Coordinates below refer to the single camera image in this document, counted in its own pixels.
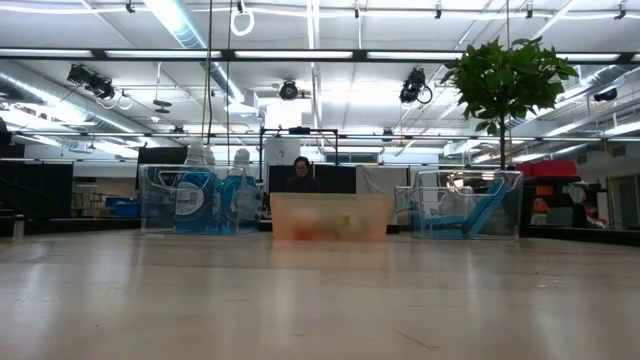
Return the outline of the green potted tree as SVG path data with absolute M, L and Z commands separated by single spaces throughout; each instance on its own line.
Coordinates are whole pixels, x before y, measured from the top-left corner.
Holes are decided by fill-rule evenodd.
M 540 37 L 517 39 L 509 47 L 498 40 L 468 46 L 445 65 L 441 82 L 450 83 L 464 107 L 463 116 L 477 119 L 478 131 L 499 137 L 500 168 L 506 168 L 506 122 L 540 109 L 556 107 L 563 82 L 578 76 L 554 47 L 544 48 Z

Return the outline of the black horizontal frame bar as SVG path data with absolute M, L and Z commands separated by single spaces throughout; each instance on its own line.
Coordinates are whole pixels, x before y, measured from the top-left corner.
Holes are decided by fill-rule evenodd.
M 408 50 L 234 50 L 234 49 L 64 49 L 0 47 L 0 59 L 89 61 L 204 61 L 223 62 L 357 62 L 445 63 L 461 58 L 461 51 Z

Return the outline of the orange translucent plastic bin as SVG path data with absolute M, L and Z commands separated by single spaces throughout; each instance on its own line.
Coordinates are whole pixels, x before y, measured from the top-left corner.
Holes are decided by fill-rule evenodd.
M 391 198 L 387 195 L 331 193 L 274 193 L 270 196 L 272 232 L 275 240 L 294 240 L 292 227 L 316 225 L 322 235 L 314 241 L 384 242 L 391 215 Z M 366 215 L 368 233 L 342 238 L 337 226 L 343 216 Z

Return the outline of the red box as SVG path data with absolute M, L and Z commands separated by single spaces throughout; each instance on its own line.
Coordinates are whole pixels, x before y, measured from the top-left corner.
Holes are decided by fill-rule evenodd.
M 577 167 L 572 160 L 544 160 L 515 165 L 526 178 L 537 177 L 575 177 Z

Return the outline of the black monitor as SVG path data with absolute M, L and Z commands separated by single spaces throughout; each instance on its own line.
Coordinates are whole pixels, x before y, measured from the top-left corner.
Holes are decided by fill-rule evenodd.
M 160 166 L 165 166 L 169 170 L 180 170 L 187 161 L 187 147 L 143 147 L 138 151 L 138 168 L 136 170 L 136 189 L 142 188 L 143 179 L 141 178 L 140 167 L 142 165 L 151 165 L 152 168 L 147 172 L 149 178 L 154 184 L 160 185 L 164 182 L 169 187 L 176 187 L 179 179 L 182 177 L 178 173 L 169 173 L 159 175 Z

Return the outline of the blue dish soap bottle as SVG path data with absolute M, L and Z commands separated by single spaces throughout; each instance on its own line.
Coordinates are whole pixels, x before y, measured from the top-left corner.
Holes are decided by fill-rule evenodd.
M 184 166 L 176 179 L 174 226 L 177 232 L 205 233 L 212 216 L 216 177 L 208 162 L 211 154 L 200 139 L 188 146 Z
M 233 166 L 222 186 L 222 230 L 226 234 L 258 230 L 262 192 L 250 171 L 250 153 L 242 148 L 234 155 Z
M 215 167 L 215 155 L 210 146 L 204 147 L 204 159 L 208 170 L 208 179 L 205 185 L 205 200 L 207 202 L 208 217 L 206 232 L 210 234 L 217 234 L 219 232 L 221 181 L 218 176 L 218 170 Z

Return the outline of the clear plastic bin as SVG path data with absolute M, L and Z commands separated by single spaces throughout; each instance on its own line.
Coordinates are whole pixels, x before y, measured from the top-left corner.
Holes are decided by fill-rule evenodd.
M 221 223 L 221 213 L 222 213 L 222 186 L 224 179 L 227 177 L 229 170 L 232 166 L 215 166 L 218 170 L 218 176 L 221 181 L 220 194 L 221 194 L 221 205 L 220 205 L 220 217 L 219 217 L 219 232 L 217 234 L 210 233 L 186 233 L 186 234 L 197 234 L 197 235 L 238 235 L 244 233 L 237 234 L 226 234 L 222 230 Z M 143 179 L 142 188 L 139 190 L 140 192 L 140 214 L 142 218 L 142 228 L 146 232 L 157 232 L 157 233 L 183 233 L 177 232 L 174 226 L 174 207 L 175 207 L 175 192 L 176 187 L 169 187 L 161 182 L 160 185 L 156 185 L 147 175 L 147 172 L 152 168 L 151 165 L 142 165 L 140 167 L 141 178 Z M 159 175 L 169 174 L 169 173 L 178 173 L 180 170 L 169 170 L 165 166 L 160 166 L 161 171 Z M 262 217 L 262 206 L 263 206 L 263 188 L 260 183 L 258 183 L 258 187 L 262 192 L 262 204 L 261 204 L 261 217 Z
M 432 239 L 424 235 L 426 229 L 461 229 L 456 226 L 426 227 L 430 216 L 469 216 L 475 203 L 488 187 L 502 180 L 510 190 L 501 204 L 473 238 Z M 410 186 L 394 189 L 395 213 L 399 231 L 414 238 L 431 240 L 515 240 L 519 237 L 523 175 L 514 170 L 422 170 L 416 173 Z M 421 231 L 412 234 L 408 226 L 409 201 L 419 204 Z

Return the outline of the black metal stand frame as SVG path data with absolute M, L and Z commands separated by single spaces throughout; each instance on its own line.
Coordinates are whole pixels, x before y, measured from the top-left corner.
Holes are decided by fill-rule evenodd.
M 258 177 L 262 181 L 265 175 L 266 162 L 266 147 L 276 138 L 300 138 L 300 139 L 316 139 L 325 140 L 330 142 L 328 135 L 332 134 L 334 140 L 331 142 L 331 147 L 334 149 L 335 155 L 339 152 L 339 139 L 340 133 L 338 129 L 327 128 L 309 128 L 309 127 L 293 127 L 293 128 L 265 128 L 261 126 L 259 128 L 258 136 Z

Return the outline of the blue crate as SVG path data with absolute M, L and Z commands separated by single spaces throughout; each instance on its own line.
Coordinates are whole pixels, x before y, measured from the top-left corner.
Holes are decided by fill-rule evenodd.
M 105 206 L 111 210 L 111 214 L 115 217 L 140 217 L 140 203 L 136 198 L 107 197 Z

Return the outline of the person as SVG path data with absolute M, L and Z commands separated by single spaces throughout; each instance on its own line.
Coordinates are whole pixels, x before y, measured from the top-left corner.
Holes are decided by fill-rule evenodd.
M 294 161 L 294 175 L 287 180 L 288 193 L 320 193 L 320 183 L 312 175 L 311 165 L 306 157 L 299 156 Z

